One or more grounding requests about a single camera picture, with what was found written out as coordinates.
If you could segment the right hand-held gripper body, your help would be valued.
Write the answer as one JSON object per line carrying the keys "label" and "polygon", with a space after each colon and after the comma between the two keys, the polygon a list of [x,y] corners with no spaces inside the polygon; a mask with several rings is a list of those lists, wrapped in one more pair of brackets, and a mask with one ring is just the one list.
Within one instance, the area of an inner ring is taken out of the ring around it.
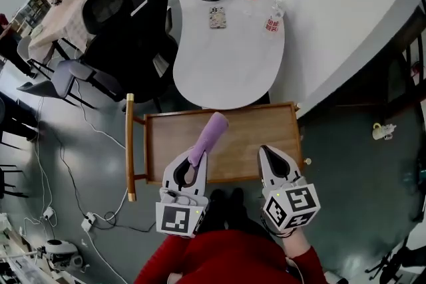
{"label": "right hand-held gripper body", "polygon": [[263,212],[279,232],[309,224],[321,208],[315,186],[303,176],[277,189],[264,188],[264,195]]}

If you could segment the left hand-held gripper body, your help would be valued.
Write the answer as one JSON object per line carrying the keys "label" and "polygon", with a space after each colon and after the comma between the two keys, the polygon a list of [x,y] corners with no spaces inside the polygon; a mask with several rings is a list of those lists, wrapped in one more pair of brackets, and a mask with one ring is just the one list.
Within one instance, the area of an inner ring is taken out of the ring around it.
{"label": "left hand-held gripper body", "polygon": [[156,230],[159,233],[194,238],[206,215],[209,199],[186,192],[160,189],[156,202]]}

